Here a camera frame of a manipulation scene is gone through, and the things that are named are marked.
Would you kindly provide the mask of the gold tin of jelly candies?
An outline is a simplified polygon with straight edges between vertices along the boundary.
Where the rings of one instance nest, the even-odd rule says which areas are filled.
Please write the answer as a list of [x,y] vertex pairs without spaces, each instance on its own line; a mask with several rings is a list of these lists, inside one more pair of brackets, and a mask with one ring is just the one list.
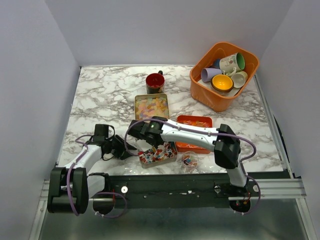
[[134,115],[136,120],[154,116],[169,119],[168,97],[165,93],[142,94],[134,97]]

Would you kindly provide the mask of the gold tin of lollipops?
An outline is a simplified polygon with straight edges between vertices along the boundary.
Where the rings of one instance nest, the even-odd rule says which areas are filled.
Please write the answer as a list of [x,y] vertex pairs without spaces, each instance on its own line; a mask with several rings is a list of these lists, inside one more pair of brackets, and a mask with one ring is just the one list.
[[138,153],[141,166],[145,169],[175,162],[177,157],[177,147],[172,141]]

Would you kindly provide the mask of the clear glass jar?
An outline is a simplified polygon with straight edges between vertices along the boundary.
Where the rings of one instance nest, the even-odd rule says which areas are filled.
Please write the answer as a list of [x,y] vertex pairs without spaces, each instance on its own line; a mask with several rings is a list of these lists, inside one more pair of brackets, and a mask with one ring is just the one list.
[[181,170],[184,174],[192,173],[198,166],[198,155],[193,151],[187,151],[181,156]]

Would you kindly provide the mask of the orange tray of candies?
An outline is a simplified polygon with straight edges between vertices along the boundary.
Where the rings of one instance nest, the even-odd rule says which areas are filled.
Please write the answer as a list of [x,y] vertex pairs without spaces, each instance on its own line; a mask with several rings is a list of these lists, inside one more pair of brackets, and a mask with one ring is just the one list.
[[[202,128],[213,127],[213,120],[207,116],[179,115],[177,117],[177,122],[185,125],[191,125],[191,126],[202,127]],[[194,152],[196,154],[210,153],[209,150],[194,144],[176,142],[175,145],[176,145],[177,151],[180,153],[185,153],[188,151]]]

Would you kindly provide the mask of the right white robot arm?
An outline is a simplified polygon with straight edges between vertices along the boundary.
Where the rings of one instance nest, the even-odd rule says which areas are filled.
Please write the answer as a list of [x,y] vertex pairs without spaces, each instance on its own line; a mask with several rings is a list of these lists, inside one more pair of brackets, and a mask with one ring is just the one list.
[[145,140],[153,147],[166,142],[182,142],[214,153],[215,164],[226,169],[230,191],[241,196],[248,190],[245,171],[240,166],[240,140],[228,125],[198,127],[154,116],[144,120],[132,120],[125,134]]

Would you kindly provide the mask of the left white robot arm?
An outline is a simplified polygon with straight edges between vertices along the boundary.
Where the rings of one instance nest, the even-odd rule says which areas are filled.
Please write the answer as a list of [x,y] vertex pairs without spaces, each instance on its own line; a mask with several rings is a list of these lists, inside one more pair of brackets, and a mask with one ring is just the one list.
[[108,124],[96,124],[89,139],[81,139],[78,137],[75,140],[82,146],[75,159],[63,167],[51,170],[47,210],[50,213],[72,213],[79,216],[86,212],[90,198],[110,196],[107,206],[102,206],[101,203],[95,205],[95,215],[110,219],[112,216],[109,213],[115,207],[116,200],[125,201],[126,197],[112,189],[107,173],[88,172],[105,155],[112,154],[116,159],[125,160],[138,150],[116,135],[115,128]]

